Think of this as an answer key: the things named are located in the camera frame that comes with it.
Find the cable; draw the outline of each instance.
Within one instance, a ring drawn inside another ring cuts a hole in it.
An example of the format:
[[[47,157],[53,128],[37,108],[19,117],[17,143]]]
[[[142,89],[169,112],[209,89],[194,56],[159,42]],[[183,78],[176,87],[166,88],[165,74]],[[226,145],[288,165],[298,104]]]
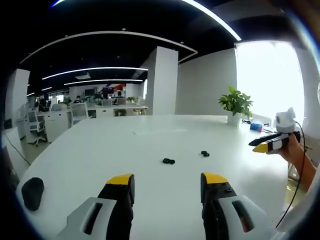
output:
[[[297,195],[297,192],[298,192],[298,189],[299,189],[299,186],[300,186],[300,182],[301,182],[301,176],[304,172],[304,166],[305,166],[305,157],[306,157],[306,140],[305,140],[305,134],[304,134],[304,131],[302,129],[302,126],[300,125],[300,123],[298,123],[296,121],[296,123],[299,125],[300,129],[301,129],[301,132],[302,132],[302,136],[303,136],[303,158],[302,158],[302,167],[301,167],[301,171],[300,171],[300,174],[299,174],[299,180],[298,180],[298,184],[296,186],[296,189],[295,189],[295,192],[293,194],[293,197],[292,197],[292,200],[288,206],[288,208],[286,209],[285,213],[283,214],[282,218],[280,219],[280,221],[278,222],[278,224],[275,226],[275,228],[277,228],[279,226],[279,224],[282,222],[282,220],[284,219],[284,217],[286,216],[287,212],[289,211],[292,203],[294,202],[295,200],[295,197]]]
[[[18,149],[16,149],[16,147],[11,143],[11,141],[9,140],[9,138],[8,138],[8,136],[7,136],[7,134],[6,134],[6,131],[4,130],[3,132],[4,132],[4,135],[5,135],[6,139],[8,139],[10,145],[11,145],[11,146],[16,150],[16,152],[23,158],[23,160],[25,160],[25,161],[29,164],[29,166],[31,166],[31,164],[27,161],[27,159],[25,159],[25,157],[22,156],[22,154],[18,151]]]

